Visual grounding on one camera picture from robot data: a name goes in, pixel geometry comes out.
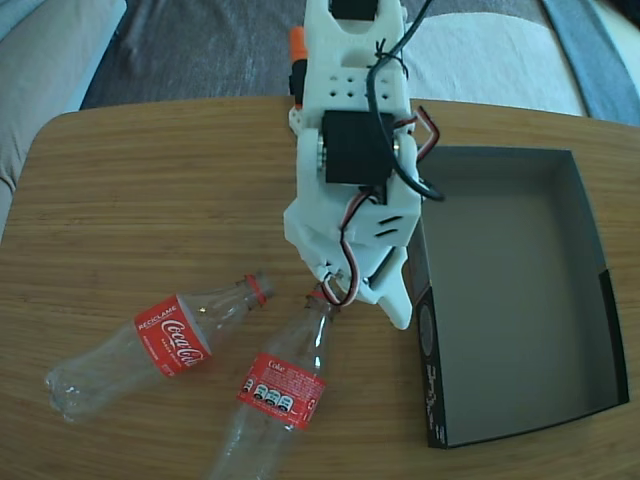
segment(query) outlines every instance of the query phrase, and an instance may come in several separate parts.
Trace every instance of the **empty plastic bottle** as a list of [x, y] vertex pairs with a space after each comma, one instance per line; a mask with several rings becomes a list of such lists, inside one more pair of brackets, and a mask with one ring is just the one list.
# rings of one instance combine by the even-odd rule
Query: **empty plastic bottle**
[[270, 282], [258, 274], [229, 287], [168, 298], [94, 350], [51, 370], [45, 380], [51, 406], [67, 421], [85, 420], [134, 390], [197, 365], [272, 295]]
[[208, 480], [271, 480], [324, 390], [327, 339], [338, 311], [318, 289], [254, 360]]

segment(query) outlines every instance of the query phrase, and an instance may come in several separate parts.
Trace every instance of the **wood grain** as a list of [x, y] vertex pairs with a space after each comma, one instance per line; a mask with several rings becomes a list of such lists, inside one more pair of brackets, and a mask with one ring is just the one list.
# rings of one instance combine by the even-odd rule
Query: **wood grain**
[[[632, 395], [640, 376], [640, 132], [524, 110], [427, 102], [447, 145], [573, 150], [611, 266]], [[0, 477], [196, 479], [260, 344], [313, 285], [283, 237], [295, 196], [288, 98], [121, 106], [36, 139], [0, 247]], [[43, 378], [175, 291], [263, 268], [279, 296], [181, 378], [65, 424]], [[355, 305], [333, 331], [326, 396], [281, 479], [640, 478], [640, 407], [458, 450], [426, 446], [416, 332]]]

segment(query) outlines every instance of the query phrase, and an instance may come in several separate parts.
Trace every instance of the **open box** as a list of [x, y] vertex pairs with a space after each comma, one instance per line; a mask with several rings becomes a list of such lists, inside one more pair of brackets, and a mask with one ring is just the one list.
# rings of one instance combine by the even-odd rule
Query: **open box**
[[571, 152], [440, 147], [409, 245], [429, 445], [530, 432], [629, 401], [616, 305]]

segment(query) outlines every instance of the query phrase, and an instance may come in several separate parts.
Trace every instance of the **orange part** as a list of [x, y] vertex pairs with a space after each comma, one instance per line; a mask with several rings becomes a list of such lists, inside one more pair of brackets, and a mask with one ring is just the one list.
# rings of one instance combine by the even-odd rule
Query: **orange part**
[[291, 63], [298, 60], [306, 60], [308, 57], [307, 47], [304, 44], [304, 28], [294, 27], [289, 32], [289, 54]]

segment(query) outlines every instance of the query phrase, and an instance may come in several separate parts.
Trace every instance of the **red bottle cap ring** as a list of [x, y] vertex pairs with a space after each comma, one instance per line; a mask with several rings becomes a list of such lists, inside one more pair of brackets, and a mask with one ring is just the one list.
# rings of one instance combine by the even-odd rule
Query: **red bottle cap ring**
[[258, 284], [258, 281], [256, 280], [255, 275], [245, 275], [244, 278], [247, 279], [247, 283], [249, 284], [251, 289], [256, 293], [256, 298], [258, 299], [258, 303], [260, 304], [260, 306], [261, 307], [264, 306], [267, 303], [268, 298], [260, 288], [260, 285]]
[[309, 292], [307, 297], [315, 297], [315, 298], [319, 298], [321, 300], [329, 301], [327, 299], [327, 296], [323, 292], [319, 292], [318, 290], [312, 290], [311, 292]]

